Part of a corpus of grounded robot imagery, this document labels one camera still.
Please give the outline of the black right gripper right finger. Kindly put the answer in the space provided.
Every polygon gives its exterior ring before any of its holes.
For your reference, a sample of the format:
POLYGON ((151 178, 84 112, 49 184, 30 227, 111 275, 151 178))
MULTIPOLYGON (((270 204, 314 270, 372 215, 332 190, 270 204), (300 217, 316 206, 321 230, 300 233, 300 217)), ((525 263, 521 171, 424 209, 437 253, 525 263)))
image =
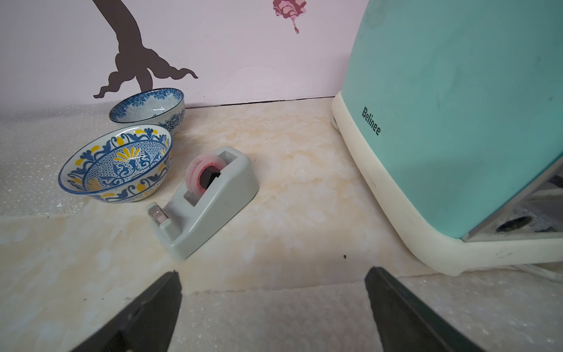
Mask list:
POLYGON ((382 267, 364 279, 385 352, 481 351, 382 267))

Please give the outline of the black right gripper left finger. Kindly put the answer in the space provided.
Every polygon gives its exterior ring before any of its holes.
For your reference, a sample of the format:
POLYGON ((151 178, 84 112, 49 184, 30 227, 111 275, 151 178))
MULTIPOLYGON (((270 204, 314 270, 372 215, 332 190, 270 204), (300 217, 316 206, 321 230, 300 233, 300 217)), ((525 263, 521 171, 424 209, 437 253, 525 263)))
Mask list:
POLYGON ((167 351, 182 302, 179 274, 163 274, 74 351, 167 351))

